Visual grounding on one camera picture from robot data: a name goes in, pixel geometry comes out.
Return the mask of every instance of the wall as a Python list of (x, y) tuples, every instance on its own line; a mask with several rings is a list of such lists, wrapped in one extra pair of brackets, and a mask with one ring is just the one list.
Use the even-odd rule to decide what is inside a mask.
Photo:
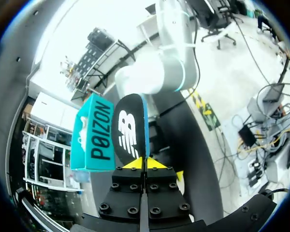
[[(133, 0), (79, 0), (65, 15), (47, 45), (41, 68), (30, 81), (29, 96), (36, 98), (39, 92), (44, 92), (75, 108), (78, 105), (71, 102), (71, 94), (66, 90), (65, 77), (59, 72), (59, 64), (67, 55), (78, 62), (85, 52), (88, 43), (87, 36), (95, 28), (101, 27), (115, 38), (120, 39), (127, 47), (133, 49), (145, 40), (137, 28), (151, 16), (145, 7), (154, 1), (143, 1), (138, 4)], [(155, 18), (144, 23), (149, 36), (157, 32)], [(106, 73), (113, 67), (126, 51), (118, 48), (100, 67)], [(91, 78), (91, 86), (95, 86), (99, 78)]]
[[(31, 1), (15, 17), (0, 42), (0, 181), (9, 194), (8, 160), (15, 118), (27, 97), (26, 78), (31, 73), (39, 39), (62, 1)], [(8, 6), (13, 8), (14, 4), (9, 1)]]

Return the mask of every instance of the white shelf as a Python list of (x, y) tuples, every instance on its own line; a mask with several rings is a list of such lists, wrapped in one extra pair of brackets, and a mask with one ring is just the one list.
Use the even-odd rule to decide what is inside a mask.
[[(31, 122), (35, 122), (36, 124), (40, 124), (43, 125), (42, 123), (32, 120), (30, 119)], [(54, 128), (57, 131), (66, 133), (68, 135), (71, 135), (71, 133), (66, 132), (62, 129), (58, 129), (54, 126), (50, 126), (50, 125), (46, 125), (46, 138), (40, 138), (36, 135), (30, 134), (26, 131), (23, 131), (23, 135), (24, 136), (28, 136), (28, 140), (27, 140), (27, 144), (26, 144), (26, 157), (25, 157), (25, 178), (24, 181), (26, 182), (26, 188), (28, 188), (28, 183), (34, 184), (34, 185), (38, 185), (38, 186), (42, 186), (42, 187), (46, 187), (48, 189), (52, 189), (52, 190), (59, 190), (59, 191), (71, 191), (71, 192), (75, 192), (75, 191), (84, 191), (83, 189), (80, 188), (80, 184), (78, 183), (78, 185), (73, 185), (72, 187), (67, 187), (70, 184), (67, 183), (67, 181), (69, 181), (69, 179), (66, 177), (66, 173), (70, 172), (71, 170), (66, 170), (66, 152), (71, 150), (70, 146), (67, 145), (62, 145), (60, 143), (51, 141), (47, 139), (47, 136), (49, 134), (49, 129), (50, 128)], [(36, 142), (36, 146), (34, 148), (34, 180), (30, 179), (30, 177), (28, 176), (28, 162), (29, 162), (29, 156), (30, 156), (30, 151), (31, 151), (31, 147), (30, 147), (30, 143), (32, 141)], [(58, 162), (54, 162), (48, 159), (42, 159), (42, 162), (46, 162), (46, 163), (50, 163), (53, 165), (58, 165), (62, 167), (62, 171), (63, 171), (63, 180), (58, 180), (58, 179), (52, 179), (49, 177), (45, 177), (45, 176), (40, 176), (42, 179), (44, 180), (48, 180), (49, 182), (53, 182), (53, 184), (46, 184), (43, 183), (41, 181), (39, 181), (40, 177), (39, 177), (39, 172), (38, 172), (38, 168), (39, 168), (39, 145), (41, 143), (45, 143), (47, 145), (53, 146), (54, 150), (55, 147), (59, 147), (62, 148), (62, 163), (58, 163)]]

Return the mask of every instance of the floor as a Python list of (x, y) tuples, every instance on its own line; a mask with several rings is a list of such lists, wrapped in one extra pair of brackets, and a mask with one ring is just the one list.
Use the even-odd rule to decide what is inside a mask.
[[(257, 33), (257, 20), (241, 16), (244, 23), (239, 23), (245, 35), (247, 43), (254, 55), (256, 62), (260, 66), (266, 78), (272, 82), (279, 79), (283, 65), (277, 61), (276, 52), (278, 47), (270, 40), (268, 33)], [(258, 93), (258, 91), (267, 83), (260, 74), (254, 60), (252, 59), (245, 41), (238, 29), (234, 27), (230, 31), (229, 36), (236, 39), (237, 45), (226, 38), (221, 39), (221, 50), (217, 50), (217, 42), (201, 42), (201, 37), (207, 34), (207, 30), (199, 29), (196, 43), (196, 55), (201, 71), (201, 80), (197, 88), (198, 93), (205, 102), (209, 103), (222, 123), (233, 116), (238, 110), (248, 104), (249, 99)], [(159, 45), (159, 41), (153, 41), (154, 46)], [(142, 48), (138, 53), (152, 49), (149, 45)], [(290, 83), (290, 70), (287, 71), (284, 82)], [(284, 92), (290, 93), (290, 87), (286, 87)], [(212, 159), (215, 164), (217, 175), (220, 175), (223, 160), (223, 154), (218, 145), (214, 131), (209, 131), (200, 112), (195, 104), (189, 99), (188, 104), (194, 112), (202, 133), (205, 137)], [(223, 140), (222, 135), (218, 132), (218, 137)], [(230, 148), (226, 145), (226, 154), (230, 154)], [(222, 170), (220, 186), (225, 187), (232, 183), (234, 174), (229, 163), (225, 164)], [(270, 184), (269, 189), (290, 187), (290, 169), (278, 184)], [(94, 202), (91, 198), (92, 192), (90, 188), (82, 194), (82, 206), (84, 213), (97, 215), (97, 211), (93, 208)], [(241, 197), (238, 179), (227, 188), (221, 189), (222, 202), (224, 207), (224, 216), (236, 210), (243, 205), (250, 197)], [(285, 194), (278, 193), (275, 195), (274, 201), (280, 203)]]

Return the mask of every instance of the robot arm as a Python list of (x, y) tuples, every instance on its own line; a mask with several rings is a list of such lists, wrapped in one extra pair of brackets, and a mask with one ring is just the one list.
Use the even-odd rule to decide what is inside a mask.
[(199, 79), (187, 4), (184, 0), (158, 0), (156, 14), (162, 47), (118, 70), (115, 82), (121, 98), (131, 93), (180, 91), (193, 87)]

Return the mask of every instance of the black office chair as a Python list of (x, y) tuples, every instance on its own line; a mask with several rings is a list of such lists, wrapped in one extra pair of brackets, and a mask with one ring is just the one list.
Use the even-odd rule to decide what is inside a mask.
[[(225, 0), (219, 0), (221, 6), (224, 6), (224, 7), (227, 7), (229, 9), (229, 14), (231, 16), (232, 13), (238, 13), (238, 9), (237, 9), (237, 6), (236, 6), (236, 0), (227, 0), (229, 5), (226, 4)], [(242, 23), (244, 23), (244, 21), (237, 17), (237, 16), (234, 16), (233, 15), (233, 19), (237, 22), (237, 21), (240, 21)]]
[[(223, 17), (219, 18), (217, 16), (218, 17), (217, 22), (207, 28), (208, 29), (208, 35), (203, 36), (201, 38), (201, 42), (204, 42), (204, 38), (206, 38), (206, 37), (210, 37), (210, 36), (213, 36), (213, 35), (218, 35), (219, 33), (221, 33), (221, 31), (219, 31), (219, 29), (224, 29), (231, 23), (229, 21), (228, 9), (219, 8), (219, 11), (221, 13), (223, 13)], [(226, 34), (224, 37), (232, 40), (233, 41), (233, 45), (236, 46), (236, 40), (235, 39), (230, 37), (228, 34)], [(217, 49), (220, 50), (220, 39), (218, 40)]]

